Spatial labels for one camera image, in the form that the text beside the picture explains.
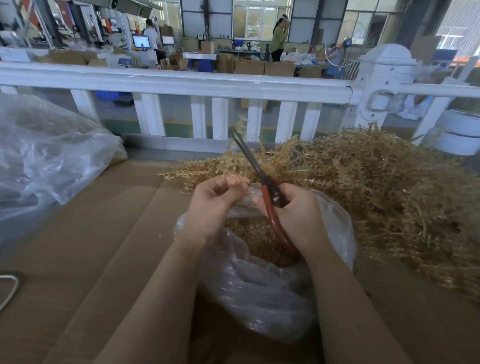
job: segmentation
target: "clear plastic bag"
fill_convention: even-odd
[[[0,93],[0,220],[64,204],[127,158],[121,138],[36,96]]]
[[[314,192],[330,241],[352,269],[357,248],[350,216],[328,196]],[[259,193],[254,186],[252,195]],[[242,206],[230,209],[228,218],[259,216],[260,212],[250,207],[252,195]],[[185,216],[177,221],[174,234],[181,230]],[[285,343],[297,341],[317,320],[307,264],[278,268],[251,256],[246,242],[226,228],[202,257],[200,289],[250,330]]]

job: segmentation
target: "orange handle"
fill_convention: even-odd
[[[299,253],[298,249],[292,244],[290,238],[288,237],[285,230],[283,230],[278,215],[273,209],[272,200],[270,199],[270,193],[268,191],[268,186],[266,184],[262,185],[262,195],[264,197],[265,207],[267,209],[267,215],[270,219],[270,225],[272,225],[275,235],[280,243],[287,249],[289,252],[297,255]]]

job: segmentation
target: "black pants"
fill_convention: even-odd
[[[272,52],[272,60],[273,62],[280,62],[280,56],[283,53],[283,49],[277,49],[276,51]]]

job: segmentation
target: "person in white shirt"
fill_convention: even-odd
[[[153,50],[158,49],[158,33],[153,28],[153,22],[151,19],[145,21],[147,28],[144,30],[144,35],[148,37],[150,41],[150,48]]]

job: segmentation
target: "green floor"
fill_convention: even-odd
[[[102,125],[112,133],[135,133],[141,134],[140,124],[137,121],[120,121],[120,120],[102,120]],[[193,128],[191,124],[165,123],[166,136],[176,136],[182,138],[193,138]],[[260,130],[260,140],[264,143],[275,142],[275,129]],[[292,135],[300,135],[300,130],[294,130]],[[316,132],[315,137],[325,136],[325,133]],[[212,126],[207,125],[207,139],[212,139]]]

